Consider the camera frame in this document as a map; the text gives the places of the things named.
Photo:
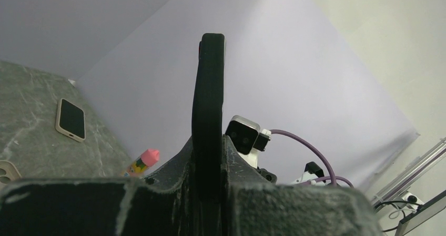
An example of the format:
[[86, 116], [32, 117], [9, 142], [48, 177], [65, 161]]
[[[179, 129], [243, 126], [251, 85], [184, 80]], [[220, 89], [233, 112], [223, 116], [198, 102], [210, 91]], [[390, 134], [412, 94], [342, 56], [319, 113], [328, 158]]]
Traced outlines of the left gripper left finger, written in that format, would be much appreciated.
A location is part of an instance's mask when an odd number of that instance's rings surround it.
[[1, 235], [193, 235], [192, 142], [139, 178], [25, 178], [1, 191]]

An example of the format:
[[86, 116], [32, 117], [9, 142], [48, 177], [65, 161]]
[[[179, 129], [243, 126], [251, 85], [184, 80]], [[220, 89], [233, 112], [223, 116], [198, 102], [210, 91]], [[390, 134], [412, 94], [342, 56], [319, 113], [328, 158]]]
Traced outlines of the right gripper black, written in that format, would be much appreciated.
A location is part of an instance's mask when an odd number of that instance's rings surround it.
[[263, 177], [265, 178], [267, 181], [276, 184], [277, 182], [277, 176], [271, 172], [269, 172], [268, 170], [266, 170], [265, 168], [257, 168], [256, 171]]

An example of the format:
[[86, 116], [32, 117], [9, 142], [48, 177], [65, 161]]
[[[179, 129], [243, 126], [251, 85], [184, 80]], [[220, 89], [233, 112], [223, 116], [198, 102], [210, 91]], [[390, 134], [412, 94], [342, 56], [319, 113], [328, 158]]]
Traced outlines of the aluminium frame rail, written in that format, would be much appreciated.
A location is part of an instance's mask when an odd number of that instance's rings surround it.
[[373, 205], [382, 201], [392, 201], [407, 191], [413, 183], [445, 158], [445, 138], [427, 151], [423, 156], [409, 164], [389, 184], [383, 187], [372, 199]]

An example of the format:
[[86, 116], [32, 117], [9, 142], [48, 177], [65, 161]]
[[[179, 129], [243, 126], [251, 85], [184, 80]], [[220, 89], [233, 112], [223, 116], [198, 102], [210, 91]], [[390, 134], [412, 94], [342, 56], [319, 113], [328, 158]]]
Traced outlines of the beige phone case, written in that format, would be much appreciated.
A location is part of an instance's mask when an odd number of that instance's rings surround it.
[[22, 175], [13, 163], [7, 160], [1, 160], [1, 188], [21, 177]]

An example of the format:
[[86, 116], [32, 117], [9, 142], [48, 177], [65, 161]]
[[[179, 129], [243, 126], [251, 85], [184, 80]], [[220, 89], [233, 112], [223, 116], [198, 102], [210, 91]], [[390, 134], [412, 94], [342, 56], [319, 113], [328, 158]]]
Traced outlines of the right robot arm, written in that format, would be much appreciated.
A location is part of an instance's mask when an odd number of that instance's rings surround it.
[[[265, 178], [267, 181], [276, 184], [277, 183], [277, 176], [268, 170], [264, 168], [256, 168], [256, 172], [259, 173], [263, 178]], [[315, 162], [309, 162], [305, 165], [305, 170], [303, 174], [295, 179], [294, 181], [290, 182], [290, 185], [298, 185], [298, 184], [304, 184], [304, 185], [313, 185], [313, 186], [326, 186], [327, 181], [331, 180], [330, 176], [326, 176], [324, 174], [324, 171], [320, 166], [318, 166]]]

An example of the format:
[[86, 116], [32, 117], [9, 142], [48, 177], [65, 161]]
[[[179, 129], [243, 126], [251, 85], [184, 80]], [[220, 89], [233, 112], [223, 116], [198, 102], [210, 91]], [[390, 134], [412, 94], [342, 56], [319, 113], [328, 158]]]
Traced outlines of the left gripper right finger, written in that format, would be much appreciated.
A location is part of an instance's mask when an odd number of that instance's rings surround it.
[[356, 189], [276, 185], [222, 137], [223, 235], [381, 235], [373, 207]]

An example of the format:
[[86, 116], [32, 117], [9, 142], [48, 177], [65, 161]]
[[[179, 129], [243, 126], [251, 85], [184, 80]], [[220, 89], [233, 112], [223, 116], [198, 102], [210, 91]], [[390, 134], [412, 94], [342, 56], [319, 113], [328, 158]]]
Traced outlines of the phone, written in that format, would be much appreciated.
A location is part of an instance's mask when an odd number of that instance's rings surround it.
[[203, 34], [199, 43], [191, 119], [201, 235], [221, 235], [224, 66], [225, 36]]
[[61, 98], [58, 102], [55, 129], [77, 142], [86, 138], [85, 112], [72, 102]]

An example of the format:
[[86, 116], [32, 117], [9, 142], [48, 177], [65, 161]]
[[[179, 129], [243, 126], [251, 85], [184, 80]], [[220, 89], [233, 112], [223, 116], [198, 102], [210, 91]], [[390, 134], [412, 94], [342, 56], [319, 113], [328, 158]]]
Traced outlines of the phone in pink case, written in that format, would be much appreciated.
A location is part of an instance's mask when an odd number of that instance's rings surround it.
[[55, 129], [77, 142], [86, 138], [85, 112], [72, 102], [61, 98], [58, 102]]

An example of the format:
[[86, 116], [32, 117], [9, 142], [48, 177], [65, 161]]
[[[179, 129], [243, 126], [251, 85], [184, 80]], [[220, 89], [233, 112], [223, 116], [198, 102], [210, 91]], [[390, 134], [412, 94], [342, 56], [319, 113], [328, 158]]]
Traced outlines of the pink capped small bottle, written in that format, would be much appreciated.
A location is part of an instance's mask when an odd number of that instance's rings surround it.
[[159, 161], [159, 150], [147, 149], [135, 159], [121, 174], [123, 177], [141, 177], [146, 170]]

